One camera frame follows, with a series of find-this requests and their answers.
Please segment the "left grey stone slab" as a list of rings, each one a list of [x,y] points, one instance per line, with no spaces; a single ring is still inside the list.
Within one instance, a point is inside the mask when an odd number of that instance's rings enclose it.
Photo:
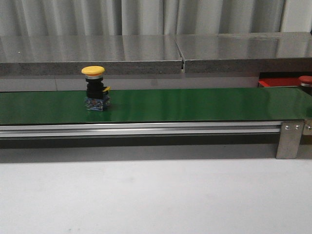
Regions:
[[[163,35],[0,38],[2,76],[80,75],[93,65],[107,75],[179,74],[182,58],[175,39]]]

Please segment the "conveyor end plate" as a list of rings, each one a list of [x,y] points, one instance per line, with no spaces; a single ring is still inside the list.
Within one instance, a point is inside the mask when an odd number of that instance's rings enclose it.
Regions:
[[[302,139],[301,144],[312,144],[312,120],[307,119],[304,123],[303,133],[302,133]]]

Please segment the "red plastic tray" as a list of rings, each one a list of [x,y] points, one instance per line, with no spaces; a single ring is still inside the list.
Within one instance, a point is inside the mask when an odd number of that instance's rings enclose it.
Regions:
[[[258,87],[298,87],[300,88],[300,81],[298,78],[262,78],[258,82]]]

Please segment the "grey stone slab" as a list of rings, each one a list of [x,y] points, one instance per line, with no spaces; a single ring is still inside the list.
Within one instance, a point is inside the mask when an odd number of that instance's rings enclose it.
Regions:
[[[182,58],[175,39],[163,35],[0,38],[2,76],[80,75],[93,65],[107,75],[179,74]]]
[[[185,73],[310,72],[308,32],[177,35]]]

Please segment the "metal conveyor support bracket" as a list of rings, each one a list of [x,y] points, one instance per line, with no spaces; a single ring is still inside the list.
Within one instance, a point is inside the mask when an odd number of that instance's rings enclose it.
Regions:
[[[276,159],[295,159],[297,157],[303,127],[303,121],[282,122]]]

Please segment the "right grey stone slab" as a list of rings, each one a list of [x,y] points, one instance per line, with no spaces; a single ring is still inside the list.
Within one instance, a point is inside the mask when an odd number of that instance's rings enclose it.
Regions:
[[[177,35],[185,73],[310,72],[308,32]]]

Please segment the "grey pleated curtain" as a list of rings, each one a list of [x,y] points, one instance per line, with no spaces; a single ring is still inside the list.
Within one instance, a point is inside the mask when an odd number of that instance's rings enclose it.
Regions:
[[[2,36],[278,32],[283,0],[3,0]]]

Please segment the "aluminium conveyor side rail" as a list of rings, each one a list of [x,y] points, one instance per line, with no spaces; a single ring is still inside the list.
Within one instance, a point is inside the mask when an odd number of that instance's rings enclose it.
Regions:
[[[1,139],[47,137],[168,136],[200,134],[279,133],[281,121],[239,122],[147,122],[54,125],[7,125],[0,127]]]

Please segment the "green conveyor belt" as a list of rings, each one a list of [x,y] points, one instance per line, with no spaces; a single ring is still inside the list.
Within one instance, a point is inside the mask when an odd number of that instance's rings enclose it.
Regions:
[[[84,91],[6,92],[1,125],[104,122],[273,121],[312,117],[312,97],[298,88],[112,90],[107,110],[85,107]]]

